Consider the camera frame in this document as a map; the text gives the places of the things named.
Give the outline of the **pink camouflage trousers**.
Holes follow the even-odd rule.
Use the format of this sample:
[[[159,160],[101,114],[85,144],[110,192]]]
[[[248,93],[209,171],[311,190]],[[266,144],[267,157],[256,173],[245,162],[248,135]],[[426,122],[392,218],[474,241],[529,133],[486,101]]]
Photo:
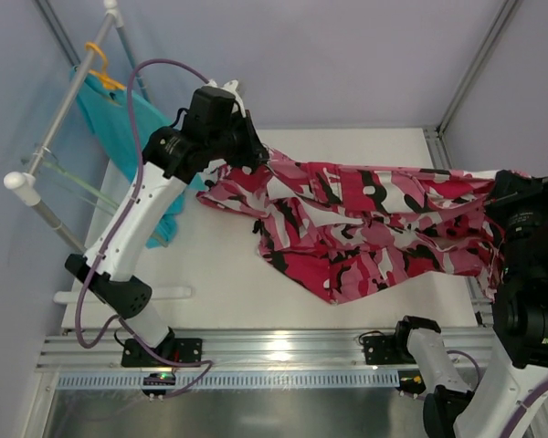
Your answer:
[[[259,255],[330,304],[437,272],[501,281],[504,233],[485,214],[496,174],[329,162],[280,151],[255,171],[224,164],[198,201],[255,221]]]

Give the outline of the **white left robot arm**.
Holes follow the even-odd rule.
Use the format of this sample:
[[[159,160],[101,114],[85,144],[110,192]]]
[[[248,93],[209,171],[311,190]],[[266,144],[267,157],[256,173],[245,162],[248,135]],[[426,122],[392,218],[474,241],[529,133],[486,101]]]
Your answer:
[[[181,128],[164,126],[150,136],[118,211],[95,244],[68,257],[66,269],[144,344],[158,347],[171,330],[150,302],[151,288],[134,274],[141,251],[169,206],[210,162],[252,173],[268,157],[237,82],[204,85],[194,92]]]

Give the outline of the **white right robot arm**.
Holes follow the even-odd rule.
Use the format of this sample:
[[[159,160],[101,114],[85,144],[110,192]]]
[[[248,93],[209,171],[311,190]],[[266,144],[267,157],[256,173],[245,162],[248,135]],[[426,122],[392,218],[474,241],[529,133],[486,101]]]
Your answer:
[[[495,337],[478,387],[459,377],[436,321],[406,316],[395,327],[398,352],[416,363],[427,389],[430,437],[521,437],[548,395],[548,176],[498,172],[485,212],[505,236]]]

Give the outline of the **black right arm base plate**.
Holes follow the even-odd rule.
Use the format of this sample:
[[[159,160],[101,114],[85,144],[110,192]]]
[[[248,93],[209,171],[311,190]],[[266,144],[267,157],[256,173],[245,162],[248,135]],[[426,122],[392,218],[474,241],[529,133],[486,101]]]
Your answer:
[[[364,361],[368,366],[415,364],[411,356],[399,349],[393,334],[386,335],[380,330],[372,330],[361,334],[357,342],[362,347]]]

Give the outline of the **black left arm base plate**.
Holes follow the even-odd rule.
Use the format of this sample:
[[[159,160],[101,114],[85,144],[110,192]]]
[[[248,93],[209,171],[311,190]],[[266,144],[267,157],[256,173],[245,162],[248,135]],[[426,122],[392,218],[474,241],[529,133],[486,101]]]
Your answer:
[[[163,360],[174,363],[198,364],[202,359],[203,340],[200,338],[169,339],[153,352]],[[163,361],[151,356],[136,339],[124,342],[121,365],[123,368],[166,367]]]

